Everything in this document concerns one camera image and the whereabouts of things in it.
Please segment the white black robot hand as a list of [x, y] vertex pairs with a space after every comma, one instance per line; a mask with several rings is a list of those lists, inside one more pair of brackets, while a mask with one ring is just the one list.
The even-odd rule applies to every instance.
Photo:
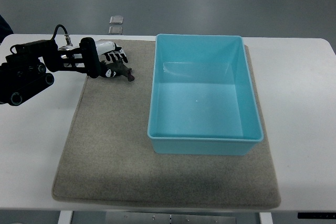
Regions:
[[99, 62], [113, 63], [122, 60], [128, 63], [128, 59], [122, 47], [111, 40], [98, 40], [95, 42]]

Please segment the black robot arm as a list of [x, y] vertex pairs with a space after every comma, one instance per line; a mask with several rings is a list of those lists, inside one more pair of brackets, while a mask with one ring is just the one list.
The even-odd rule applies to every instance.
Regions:
[[79, 47], [59, 50], [55, 38], [59, 28], [65, 33], [68, 46], [71, 40], [66, 28], [56, 26], [51, 39], [16, 44], [11, 55], [1, 64], [1, 104], [19, 106], [54, 84], [53, 72], [73, 71], [91, 78], [103, 75], [95, 41], [83, 38]]

